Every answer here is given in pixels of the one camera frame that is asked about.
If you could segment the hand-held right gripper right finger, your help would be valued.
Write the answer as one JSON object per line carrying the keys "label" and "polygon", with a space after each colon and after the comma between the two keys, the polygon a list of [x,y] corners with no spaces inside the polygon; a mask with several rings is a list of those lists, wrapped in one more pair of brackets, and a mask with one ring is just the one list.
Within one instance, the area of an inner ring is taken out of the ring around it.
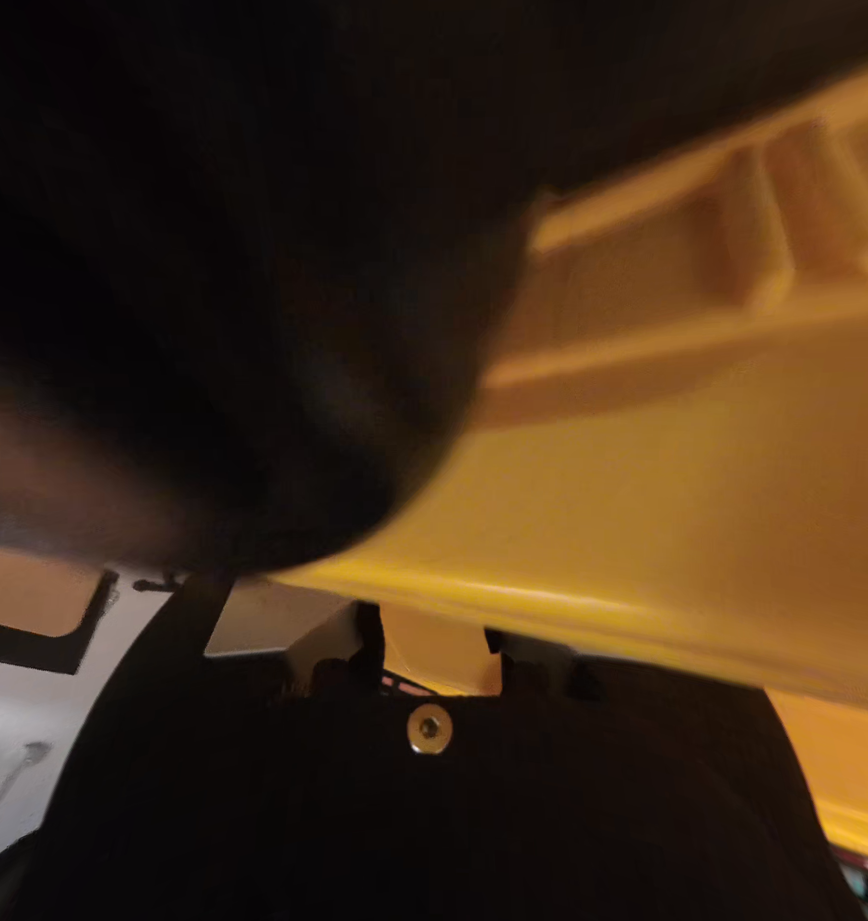
{"label": "hand-held right gripper right finger", "polygon": [[485,628],[488,651],[497,657],[499,695],[560,695],[573,651],[546,640]]}

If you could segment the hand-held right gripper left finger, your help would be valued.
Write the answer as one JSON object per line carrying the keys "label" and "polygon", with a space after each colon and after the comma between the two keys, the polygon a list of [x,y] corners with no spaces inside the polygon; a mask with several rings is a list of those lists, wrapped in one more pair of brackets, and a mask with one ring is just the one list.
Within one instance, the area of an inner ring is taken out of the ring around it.
{"label": "hand-held right gripper left finger", "polygon": [[298,639],[288,664],[304,693],[379,693],[385,651],[380,605],[351,602]]}

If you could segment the yellow plastic bin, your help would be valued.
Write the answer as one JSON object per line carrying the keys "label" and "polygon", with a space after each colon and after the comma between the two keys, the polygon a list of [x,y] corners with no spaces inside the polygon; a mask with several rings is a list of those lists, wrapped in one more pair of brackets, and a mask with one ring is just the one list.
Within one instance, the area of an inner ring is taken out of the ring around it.
{"label": "yellow plastic bin", "polygon": [[759,686],[868,856],[868,65],[562,198],[469,427],[282,583]]}

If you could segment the large dark object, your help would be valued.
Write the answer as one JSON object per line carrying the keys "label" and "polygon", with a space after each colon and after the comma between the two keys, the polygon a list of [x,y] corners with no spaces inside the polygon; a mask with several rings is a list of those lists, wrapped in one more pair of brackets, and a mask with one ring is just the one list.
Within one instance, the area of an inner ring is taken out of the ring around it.
{"label": "large dark object", "polygon": [[537,204],[868,61],[868,2],[0,1],[0,548],[256,574],[430,479]]}

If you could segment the tan panel with black frame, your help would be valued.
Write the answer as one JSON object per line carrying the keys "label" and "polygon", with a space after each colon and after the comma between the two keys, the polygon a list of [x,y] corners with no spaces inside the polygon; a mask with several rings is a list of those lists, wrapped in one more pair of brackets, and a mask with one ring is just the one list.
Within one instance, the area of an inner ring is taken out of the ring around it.
{"label": "tan panel with black frame", "polygon": [[108,569],[0,550],[0,664],[77,674],[118,581]]}

